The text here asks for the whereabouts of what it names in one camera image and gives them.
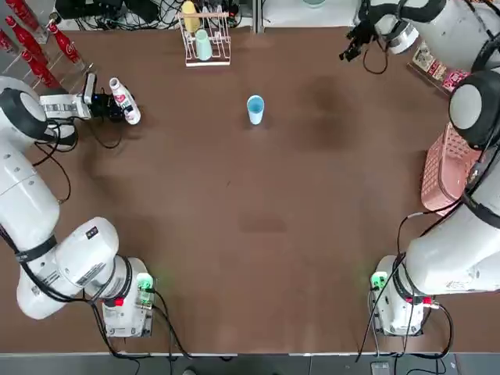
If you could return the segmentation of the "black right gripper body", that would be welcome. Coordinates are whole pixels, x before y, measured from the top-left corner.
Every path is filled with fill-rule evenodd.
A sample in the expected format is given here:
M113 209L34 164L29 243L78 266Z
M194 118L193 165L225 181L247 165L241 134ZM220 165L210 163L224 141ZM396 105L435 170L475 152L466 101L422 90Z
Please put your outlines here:
M355 26L358 24L362 25L362 35L359 39L364 39L367 44L376 41L379 38L379 34L376 31L375 25L383 16L384 14L380 10L375 10L375 8L360 7L357 10L355 18Z

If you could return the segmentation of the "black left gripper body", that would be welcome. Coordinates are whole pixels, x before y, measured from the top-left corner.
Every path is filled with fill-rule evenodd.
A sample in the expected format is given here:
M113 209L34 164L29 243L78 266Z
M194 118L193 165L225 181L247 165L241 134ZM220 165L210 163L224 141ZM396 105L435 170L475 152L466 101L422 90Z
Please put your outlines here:
M93 117L100 117L112 122L117 121L117 109L112 95L101 93L91 97L90 110Z

